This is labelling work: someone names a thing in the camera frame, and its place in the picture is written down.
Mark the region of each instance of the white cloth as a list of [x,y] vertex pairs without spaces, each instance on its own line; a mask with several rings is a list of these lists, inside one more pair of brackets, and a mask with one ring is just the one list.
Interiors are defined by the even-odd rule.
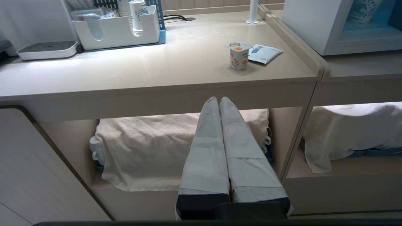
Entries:
[[[246,110],[263,145],[267,109]],[[104,180],[124,191],[177,191],[199,113],[101,119],[96,137],[105,153]]]
[[227,97],[222,98],[220,112],[233,201],[256,202],[287,197],[234,103]]
[[229,187],[222,121],[218,101],[211,97],[201,110],[178,194],[229,194]]
[[402,102],[314,107],[304,131],[306,161],[313,173],[325,173],[331,160],[353,150],[402,146],[402,139],[392,139],[401,126]]

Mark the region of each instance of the wall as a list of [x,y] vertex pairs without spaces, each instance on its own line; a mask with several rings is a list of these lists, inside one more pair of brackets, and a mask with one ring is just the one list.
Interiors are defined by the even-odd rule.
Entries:
[[[161,0],[163,10],[249,5],[250,0]],[[259,0],[259,4],[283,3],[285,0]]]

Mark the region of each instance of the floor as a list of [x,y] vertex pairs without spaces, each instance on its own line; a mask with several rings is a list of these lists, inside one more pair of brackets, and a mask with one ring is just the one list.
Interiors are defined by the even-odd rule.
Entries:
[[402,219],[402,211],[290,216],[289,219]]

